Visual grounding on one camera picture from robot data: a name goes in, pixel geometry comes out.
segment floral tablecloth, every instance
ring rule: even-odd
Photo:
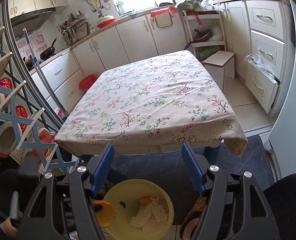
[[[189,52],[153,57],[104,72],[56,135],[74,155],[162,152],[183,142],[219,145],[239,156],[247,138],[227,99]]]

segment gray kitchen mat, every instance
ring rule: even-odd
[[[203,148],[195,149],[202,154]],[[258,135],[248,138],[243,155],[233,156],[222,144],[217,165],[232,174],[251,171],[262,189],[273,184],[272,171]],[[175,210],[174,224],[182,224],[193,204],[199,197],[189,180],[180,152],[143,155],[115,156],[113,169],[122,173],[126,179],[149,180],[169,195]]]

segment blue gripper pad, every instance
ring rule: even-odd
[[[199,192],[200,195],[203,195],[206,191],[204,185],[204,176],[206,176],[206,174],[202,173],[197,161],[195,160],[195,156],[196,154],[186,143],[181,145],[181,157],[184,160],[184,164],[190,177],[190,181],[192,182],[192,186],[195,191]]]
[[[108,144],[105,149],[104,153],[100,156],[96,156],[96,158],[101,157],[99,160],[98,166],[95,169],[94,173],[91,175],[91,191],[93,194],[97,194],[99,191],[101,191],[105,180],[107,178],[108,172],[111,168],[111,164],[113,161],[113,158],[115,156],[115,147],[112,143]]]

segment yellow bucket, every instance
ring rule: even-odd
[[[139,211],[138,200],[144,196],[159,197],[167,201],[167,226],[156,237],[146,236],[142,228],[130,226],[131,218]],[[117,240],[158,240],[166,234],[174,220],[174,207],[168,194],[158,185],[144,179],[128,179],[118,183],[108,191],[103,200],[109,202],[116,210],[116,219],[107,231]]]

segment range hood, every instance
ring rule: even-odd
[[[40,27],[53,16],[56,12],[55,8],[47,8],[28,12],[11,18],[11,26],[15,38],[23,35],[23,27],[27,29],[28,33],[40,29]]]

